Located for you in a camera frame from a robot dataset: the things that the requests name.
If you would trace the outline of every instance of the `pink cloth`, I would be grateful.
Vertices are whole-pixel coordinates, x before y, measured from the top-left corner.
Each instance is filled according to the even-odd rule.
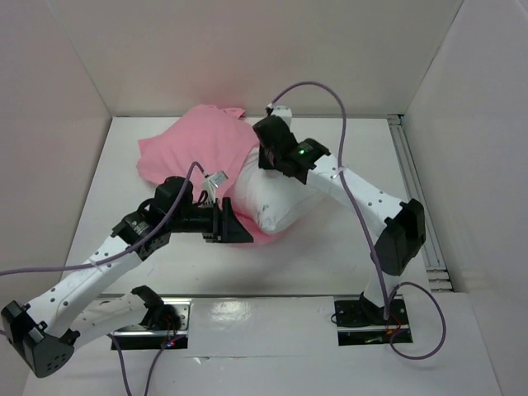
[[[246,157],[258,145],[253,128],[239,119],[244,113],[245,110],[238,108],[193,107],[162,134],[138,142],[139,175],[161,184],[167,177],[185,176],[191,163],[198,161],[208,173],[224,171],[228,175],[217,195],[220,200],[229,197]],[[195,200],[200,196],[203,181],[195,168],[191,175]],[[252,219],[239,213],[238,208],[233,209],[256,244],[267,244],[280,236],[263,233]]]

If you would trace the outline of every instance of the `red wire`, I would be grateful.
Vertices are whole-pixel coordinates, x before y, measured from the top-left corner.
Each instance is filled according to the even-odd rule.
[[[388,330],[387,329],[387,333],[385,334],[386,336],[389,335],[389,334],[393,334],[394,332],[397,332],[399,329],[402,328],[402,323],[400,322],[400,320],[398,319],[398,317],[396,315],[394,315],[392,312],[390,313],[390,317],[392,319],[394,319],[394,321],[396,322],[396,324],[398,324],[398,328],[396,328],[395,330]]]
[[[164,319],[165,319],[165,322],[167,322],[167,325],[168,325],[168,327],[167,327],[167,336],[165,336],[165,341],[164,341],[164,342],[167,342],[168,341],[168,334],[171,331],[171,323],[168,321],[167,318],[164,318]]]

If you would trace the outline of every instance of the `white wall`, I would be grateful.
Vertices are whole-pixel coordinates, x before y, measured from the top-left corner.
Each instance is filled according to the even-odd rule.
[[[43,0],[0,3],[0,270],[64,264],[109,113]],[[0,278],[0,306],[59,278]],[[0,339],[2,394],[28,369]]]
[[[303,79],[352,114],[404,112],[461,0],[50,0],[115,115],[209,102],[261,114]],[[337,114],[318,90],[296,114]]]
[[[450,273],[516,396],[528,357],[527,3],[466,0],[404,120]]]

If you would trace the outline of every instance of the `black clamp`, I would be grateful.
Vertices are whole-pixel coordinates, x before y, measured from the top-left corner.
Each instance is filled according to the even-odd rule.
[[[52,375],[72,357],[79,332],[68,330],[61,338],[45,332],[46,323],[35,323],[27,313],[29,305],[12,301],[2,310],[6,338],[37,378]]]
[[[426,242],[426,221],[423,205],[415,199],[394,217],[387,218],[387,227],[375,244],[381,270],[391,276],[401,276],[405,267]]]
[[[317,160],[330,155],[328,148],[314,139],[298,143],[288,125],[276,115],[258,121],[253,130],[260,141],[258,167],[275,169],[303,184],[306,184],[308,171],[315,169]]]
[[[141,326],[148,330],[167,330],[170,325],[175,331],[180,329],[182,322],[174,307],[163,303],[161,297],[148,286],[136,287],[131,293],[140,297],[145,302],[145,308],[148,309],[140,323]]]

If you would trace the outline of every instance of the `cable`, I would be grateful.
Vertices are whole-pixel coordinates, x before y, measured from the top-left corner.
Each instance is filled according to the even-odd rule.
[[[425,289],[424,287],[421,287],[420,285],[418,285],[418,284],[416,284],[414,282],[402,282],[399,285],[397,285],[394,288],[393,292],[390,294],[390,299],[394,298],[394,296],[396,295],[396,292],[402,286],[414,286],[414,287],[420,289],[421,291],[423,291],[427,295],[427,297],[429,297],[429,299],[431,299],[432,303],[435,305],[435,308],[438,311],[438,314],[440,315],[440,320],[442,322],[442,336],[441,336],[440,342],[438,342],[438,345],[435,347],[435,349],[433,349],[431,352],[426,353],[425,355],[422,355],[422,356],[405,355],[404,353],[398,351],[396,349],[396,347],[394,346],[394,339],[401,332],[404,332],[405,329],[400,330],[399,332],[394,332],[393,335],[390,336],[389,345],[390,345],[391,348],[393,348],[393,351],[396,352],[396,354],[400,355],[401,357],[404,357],[405,359],[409,359],[410,361],[423,361],[423,360],[428,359],[429,357],[435,355],[444,346],[444,342],[446,342],[446,334],[447,334],[446,317],[444,316],[444,313],[442,312],[442,309],[440,308],[440,305],[438,304],[438,301],[436,301],[436,299],[432,295],[432,293],[429,290]]]
[[[200,171],[203,173],[205,172],[204,168],[197,162],[194,161],[191,166],[189,167],[189,170],[187,171],[185,181],[181,185],[180,192],[178,193],[176,199],[172,203],[171,208],[168,210],[167,214],[163,216],[161,221],[154,227],[150,233],[145,235],[142,239],[140,239],[138,242],[134,243],[133,245],[128,246],[123,252],[119,252],[115,254],[114,256],[107,257],[103,260],[100,260],[98,262],[95,262],[96,266],[103,266],[105,264],[109,264],[111,262],[114,262],[115,260],[118,260],[122,258],[123,256],[126,256],[129,253],[135,252],[138,248],[141,248],[149,239],[151,239],[152,236],[154,236],[163,225],[171,218],[172,214],[174,213],[174,210],[178,206],[180,200],[183,197],[183,194],[185,193],[186,187],[189,184],[192,171],[195,167],[198,167]],[[93,266],[93,264],[81,264],[78,266],[43,266],[43,267],[28,267],[28,268],[20,268],[16,270],[5,270],[0,271],[0,276],[5,275],[15,275],[15,274],[26,274],[30,272],[62,272],[62,271],[77,271],[77,270],[84,270],[86,268],[90,268]]]
[[[301,81],[301,82],[297,82],[296,84],[293,84],[293,85],[287,87],[284,91],[279,93],[275,97],[275,99],[273,99],[273,101],[271,101],[271,105],[272,106],[275,105],[275,103],[279,99],[281,99],[287,92],[289,92],[292,89],[295,89],[297,87],[304,86],[304,85],[312,85],[312,86],[320,87],[320,88],[324,89],[326,92],[330,93],[330,95],[332,95],[334,97],[334,99],[337,101],[337,104],[339,105],[339,109],[341,110],[341,117],[342,117],[342,129],[341,129],[341,138],[339,139],[339,149],[337,151],[337,165],[339,167],[342,167],[343,149],[344,149],[344,146],[345,146],[345,136],[346,136],[346,133],[347,133],[347,111],[345,110],[345,105],[343,104],[343,101],[341,100],[341,98],[329,86],[327,86],[325,84],[322,84],[320,82],[316,82],[316,81]],[[384,278],[383,278],[383,272],[381,270],[380,259],[378,258],[378,254],[376,253],[376,250],[375,250],[375,247],[374,247],[374,243],[372,241],[372,237],[370,236],[369,229],[366,226],[365,218],[363,217],[363,214],[361,213],[361,209],[360,209],[359,205],[356,202],[356,198],[354,197],[354,195],[350,191],[350,188],[347,185],[347,180],[345,179],[345,176],[343,175],[343,172],[339,172],[339,178],[341,180],[341,184],[343,186],[343,189],[346,192],[346,195],[348,196],[348,198],[350,199],[350,202],[352,203],[352,206],[354,207],[354,211],[356,212],[357,218],[360,220],[361,228],[363,229],[363,233],[365,234],[366,242],[369,244],[370,255],[372,256],[372,260],[374,261],[374,265],[376,267],[376,272],[378,273],[379,284],[381,285],[381,292],[383,294],[384,320],[389,320],[389,313],[390,313],[389,305],[390,305],[390,301],[392,301],[392,299],[396,295],[396,291],[400,287],[402,287],[404,285],[414,286],[414,287],[417,287],[418,289],[420,289],[421,291],[423,291],[427,295],[427,297],[429,297],[431,299],[431,301],[435,305],[436,309],[438,310],[438,314],[440,315],[440,319],[441,319],[441,322],[442,322],[442,336],[441,336],[440,343],[436,346],[436,348],[434,350],[432,350],[431,352],[429,352],[429,353],[427,353],[426,355],[423,355],[423,356],[409,356],[409,355],[405,355],[402,352],[398,351],[394,347],[394,338],[398,334],[400,334],[402,332],[402,330],[400,330],[399,332],[393,333],[393,335],[391,336],[391,338],[389,340],[389,344],[390,344],[391,348],[399,356],[404,357],[405,359],[412,360],[412,361],[419,361],[419,360],[427,359],[427,358],[435,355],[443,347],[444,342],[446,341],[446,333],[447,333],[446,318],[444,317],[444,314],[443,314],[443,312],[442,312],[442,310],[440,308],[440,305],[436,301],[435,297],[428,290],[426,290],[423,287],[421,287],[420,285],[417,285],[416,283],[412,283],[412,282],[402,282],[401,284],[397,285],[394,288],[394,290],[391,292],[390,296],[387,295],[386,285],[385,285],[385,281],[384,281]]]
[[[394,315],[392,312],[390,313],[390,317],[392,319],[394,319],[394,321],[396,322],[396,325],[398,326],[398,328],[396,328],[395,330],[393,330],[392,328],[389,329],[389,321],[387,321],[387,325],[385,327],[385,330],[387,330],[386,332],[386,336],[388,336],[389,334],[393,334],[394,332],[398,332],[400,328],[402,328],[402,323],[399,321],[398,317],[396,315]]]
[[[198,198],[198,201],[195,203],[195,206],[203,205],[207,201],[208,198],[209,198],[209,193],[207,192],[207,190],[202,190],[202,192],[200,193],[200,197]]]
[[[126,376],[125,358],[123,357],[123,351],[121,350],[121,346],[119,345],[117,338],[115,338],[113,334],[106,335],[112,340],[115,350],[117,351],[117,355],[119,357],[119,364],[121,366],[121,374],[123,375],[123,385],[125,386],[126,394],[127,396],[132,396],[132,392],[130,392],[129,379]]]
[[[279,95],[277,95],[275,99],[271,101],[271,104],[275,105],[275,103],[279,99],[281,99],[287,92],[297,87],[304,86],[304,85],[313,85],[315,87],[320,87],[324,89],[326,92],[328,92],[330,95],[334,97],[334,99],[337,101],[337,104],[339,105],[339,109],[341,110],[341,117],[342,117],[342,128],[341,128],[341,137],[339,138],[339,149],[337,150],[337,167],[341,168],[343,167],[343,150],[345,148],[345,137],[347,135],[347,111],[345,110],[345,105],[343,104],[343,101],[335,93],[333,89],[331,89],[329,86],[322,84],[320,82],[301,81],[301,82],[297,82],[296,84],[290,85],[284,91],[279,93]],[[366,242],[369,244],[370,255],[372,256],[372,260],[374,261],[374,265],[376,267],[376,272],[378,273],[379,284],[381,285],[381,293],[383,295],[383,301],[384,301],[383,316],[385,320],[389,320],[390,300],[389,300],[389,297],[387,296],[387,288],[385,286],[383,272],[381,271],[381,264],[380,264],[380,259],[378,258],[378,253],[376,253],[376,250],[374,248],[374,242],[372,241],[372,237],[370,236],[370,232],[369,232],[369,229],[367,228],[365,218],[363,217],[363,214],[361,213],[361,209],[359,205],[357,204],[356,198],[352,194],[352,191],[350,190],[347,184],[347,180],[345,179],[345,175],[343,172],[339,172],[339,179],[341,180],[341,184],[343,186],[343,189],[346,192],[346,195],[348,196],[348,199],[350,200],[350,202],[352,203],[352,206],[354,207],[354,211],[356,212],[357,218],[360,220],[361,228],[363,229],[363,233],[365,234]]]
[[[133,396],[132,392],[130,391],[129,381],[128,381],[128,377],[126,374],[125,358],[123,357],[123,350],[121,349],[121,346],[119,345],[119,342],[117,341],[117,338],[114,337],[113,334],[106,334],[106,335],[112,340],[112,343],[114,344],[114,348],[117,351],[117,355],[119,357],[119,363],[121,366],[121,374],[123,375],[123,385],[125,386],[126,394],[127,396]],[[170,340],[170,342],[175,342],[182,337],[184,336],[175,336]],[[154,366],[156,365],[156,362],[158,361],[163,351],[165,351],[165,349],[167,349],[167,342],[162,343],[158,353],[156,354],[156,356],[154,357],[152,361],[152,364],[150,365],[150,369],[148,370],[147,384],[145,386],[144,396],[148,396],[149,394],[150,380],[152,379],[152,374],[154,372]]]

